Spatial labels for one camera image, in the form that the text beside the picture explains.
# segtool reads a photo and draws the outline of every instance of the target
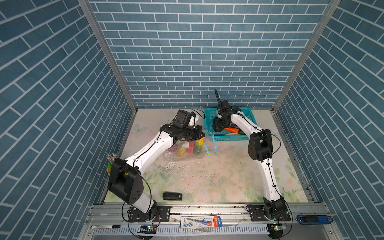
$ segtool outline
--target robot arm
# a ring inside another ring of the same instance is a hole
[[[286,211],[286,206],[275,185],[271,132],[253,124],[240,108],[231,107],[227,100],[220,101],[216,90],[215,93],[219,107],[218,118],[214,118],[214,130],[220,132],[225,127],[236,124],[249,137],[248,154],[253,160],[257,160],[263,179],[265,216],[269,219],[279,217]],[[204,137],[202,127],[195,125],[196,120],[195,113],[179,110],[174,120],[170,124],[163,125],[154,139],[141,150],[125,160],[116,159],[112,164],[108,189],[143,212],[146,219],[153,219],[157,203],[143,193],[142,174],[162,152],[178,140],[194,141]]]
[[[194,141],[205,136],[201,126],[196,126],[195,113],[179,110],[170,124],[160,128],[154,139],[125,160],[116,159],[111,168],[108,189],[153,219],[156,201],[143,193],[142,175],[149,165],[178,140]]]
[[[221,101],[215,90],[218,101],[218,117],[213,120],[213,128],[221,132],[231,123],[236,124],[248,137],[248,154],[257,160],[257,166],[263,179],[265,216],[269,219],[278,218],[286,211],[285,200],[276,185],[276,177],[272,167],[272,137],[268,129],[261,129],[247,118],[240,108],[232,107],[227,100]]]

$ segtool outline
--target plastic bag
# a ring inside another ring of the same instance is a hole
[[[164,152],[164,156],[167,161],[202,159],[207,156],[204,150],[204,138],[191,142],[178,141]]]

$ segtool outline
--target floral tablecloth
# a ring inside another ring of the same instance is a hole
[[[176,112],[176,109],[140,109],[121,158],[129,157],[147,144]],[[280,137],[270,111],[252,110],[252,113],[259,126]],[[204,125],[202,120],[197,124]],[[205,143],[210,151],[215,150],[212,141],[205,139]],[[278,146],[279,141],[273,137],[274,150]],[[217,147],[218,152],[211,153],[210,158],[205,149],[199,155],[186,153],[182,157],[165,151],[143,175],[153,199],[164,202],[163,192],[170,191],[183,193],[183,202],[263,202],[262,179],[256,162],[248,155],[248,141],[220,141]],[[308,202],[284,145],[273,155],[273,170],[287,202]],[[105,202],[122,200],[108,191]]]

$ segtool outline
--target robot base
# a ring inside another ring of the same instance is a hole
[[[160,214],[160,222],[169,222],[170,206],[156,207],[154,223],[159,222],[159,214]],[[128,221],[129,222],[148,222],[148,219],[143,215],[143,213],[140,210],[132,208]]]
[[[247,211],[249,212],[249,216],[251,217],[251,221],[253,222],[260,222],[260,221],[273,221],[274,219],[269,219],[265,216],[265,211],[264,211],[264,206],[265,205],[252,205],[249,204],[247,205]],[[282,212],[281,216],[279,216],[280,221],[285,221],[288,222],[291,220],[291,216],[289,215],[289,212]]]

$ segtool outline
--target plastic basket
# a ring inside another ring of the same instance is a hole
[[[252,114],[251,109],[249,108],[240,108],[244,115],[252,120],[254,124],[256,124],[255,117]],[[204,110],[205,119],[204,119],[204,128],[212,133],[215,133],[215,141],[240,141],[240,140],[249,140],[247,135],[228,135],[225,134],[230,133],[229,131],[223,130],[221,132],[215,132],[213,128],[213,119],[217,117],[216,108],[207,108]]]

